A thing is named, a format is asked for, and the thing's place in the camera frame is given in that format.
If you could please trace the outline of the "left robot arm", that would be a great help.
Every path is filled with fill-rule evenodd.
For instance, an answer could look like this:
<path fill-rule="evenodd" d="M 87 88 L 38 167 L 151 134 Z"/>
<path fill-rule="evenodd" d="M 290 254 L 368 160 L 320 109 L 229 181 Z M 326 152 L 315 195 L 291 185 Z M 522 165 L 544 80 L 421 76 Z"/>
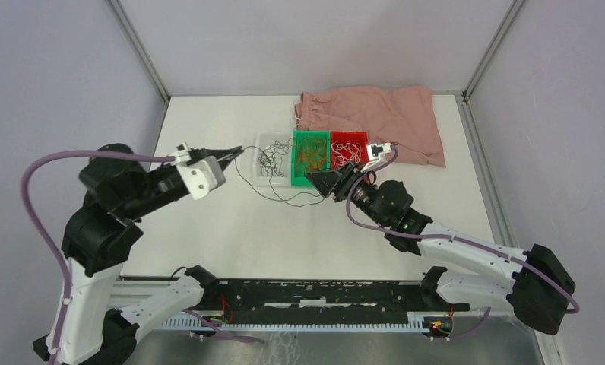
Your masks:
<path fill-rule="evenodd" d="M 21 180 L 24 206 L 63 276 L 54 325 L 33 343 L 41 360 L 122 364 L 145 336 L 177 313 L 217 304 L 219 281 L 199 265 L 138 303 L 115 309 L 109 300 L 131 248 L 142 237 L 141 219 L 181 198 L 199 200 L 221 187 L 224 170 L 243 151 L 241 146 L 206 149 L 181 144 L 164 157 L 147 157 L 117 143 L 95 151 L 50 154 L 26 169 Z M 43 165 L 72 157 L 88 160 L 79 174 L 87 192 L 56 244 L 33 209 L 29 184 Z"/>

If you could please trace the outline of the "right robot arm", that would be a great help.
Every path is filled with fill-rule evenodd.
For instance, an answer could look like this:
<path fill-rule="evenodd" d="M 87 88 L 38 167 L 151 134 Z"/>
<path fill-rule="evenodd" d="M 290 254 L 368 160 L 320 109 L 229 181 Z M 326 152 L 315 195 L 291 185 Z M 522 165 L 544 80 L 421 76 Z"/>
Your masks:
<path fill-rule="evenodd" d="M 306 178 L 323 197 L 344 202 L 352 223 L 383 233 L 396 250 L 468 271 L 431 268 L 419 290 L 420 302 L 429 310 L 446 303 L 509 308 L 523 324 L 548 335 L 557 334 L 565 316 L 580 310 L 573 297 L 574 280 L 545 246 L 501 246 L 449 229 L 415 210 L 413 197 L 401 181 L 375 184 L 354 163 L 307 173 Z"/>

